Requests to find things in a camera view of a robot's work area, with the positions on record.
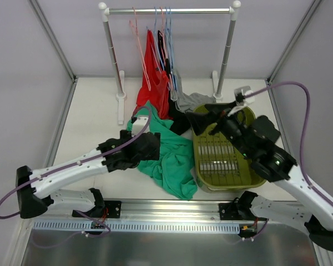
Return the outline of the green tank top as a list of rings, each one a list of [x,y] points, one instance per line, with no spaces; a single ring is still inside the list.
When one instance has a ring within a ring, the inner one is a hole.
[[[160,157],[157,161],[141,161],[137,169],[167,193],[180,200],[191,200],[198,190],[191,174],[195,166],[193,142],[172,132],[172,120],[162,120],[150,102],[144,106],[137,115],[152,115],[149,129],[152,133],[161,134]]]

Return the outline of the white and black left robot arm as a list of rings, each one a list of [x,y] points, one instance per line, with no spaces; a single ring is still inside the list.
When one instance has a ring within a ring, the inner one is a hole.
[[[160,141],[161,134],[158,132],[133,136],[130,131],[121,130],[119,138],[108,139],[74,160],[38,170],[28,166],[18,168],[19,216],[29,219],[47,211],[61,210],[72,211],[73,217],[101,217],[106,204],[99,189],[71,191],[65,186],[88,177],[136,168],[142,161],[157,161]]]

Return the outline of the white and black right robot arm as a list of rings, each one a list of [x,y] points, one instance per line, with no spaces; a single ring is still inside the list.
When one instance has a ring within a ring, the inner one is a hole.
[[[300,165],[284,149],[276,145],[280,131],[267,116],[247,118],[243,110],[231,113],[235,103],[207,104],[206,113],[185,115],[194,133],[222,134],[261,178],[282,188],[300,202],[300,206],[274,202],[255,192],[245,191],[238,199],[237,214],[267,218],[293,227],[312,242],[333,252],[333,204],[330,195],[306,178]]]

